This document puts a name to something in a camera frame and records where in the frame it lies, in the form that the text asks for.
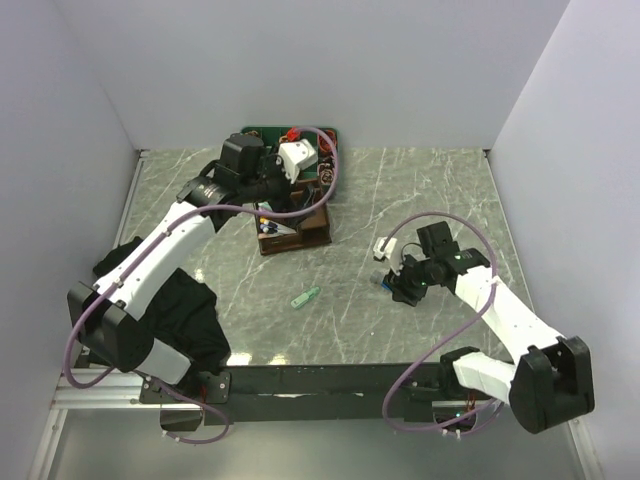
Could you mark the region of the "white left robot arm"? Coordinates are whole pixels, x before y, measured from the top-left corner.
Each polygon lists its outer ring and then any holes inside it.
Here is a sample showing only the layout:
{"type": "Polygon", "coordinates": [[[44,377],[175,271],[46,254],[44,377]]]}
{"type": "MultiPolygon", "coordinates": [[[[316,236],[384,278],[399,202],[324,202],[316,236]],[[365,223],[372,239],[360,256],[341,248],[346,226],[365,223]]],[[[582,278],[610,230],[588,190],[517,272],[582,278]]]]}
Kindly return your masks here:
{"type": "Polygon", "coordinates": [[[279,219],[311,214],[312,192],[298,201],[291,195],[299,175],[317,160],[316,147],[296,129],[278,145],[247,133],[228,137],[219,157],[186,182],[146,238],[112,251],[113,264],[98,265],[92,284],[79,282],[68,292],[67,380],[83,385],[71,372],[72,349],[80,343],[112,369],[159,379],[176,401],[193,399],[198,375],[218,374],[230,346],[217,318],[215,293],[181,264],[230,218],[255,214],[260,203],[279,219]]]}

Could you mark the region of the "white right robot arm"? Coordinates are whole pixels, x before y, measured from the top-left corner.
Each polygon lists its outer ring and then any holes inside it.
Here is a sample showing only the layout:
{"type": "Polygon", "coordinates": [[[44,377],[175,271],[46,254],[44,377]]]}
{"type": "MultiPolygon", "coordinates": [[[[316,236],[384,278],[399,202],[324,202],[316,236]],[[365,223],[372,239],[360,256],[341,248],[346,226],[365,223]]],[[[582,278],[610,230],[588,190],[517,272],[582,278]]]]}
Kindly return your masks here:
{"type": "Polygon", "coordinates": [[[468,305],[506,348],[509,361],[474,347],[442,355],[437,386],[450,398],[472,390],[509,406],[532,434],[592,412],[595,408],[591,353],[577,336],[566,337],[542,321],[499,278],[475,248],[461,249],[446,222],[417,231],[424,255],[406,255],[394,238],[380,238],[374,256],[387,260],[384,284],[396,302],[410,306],[432,286],[448,289],[468,305]]]}

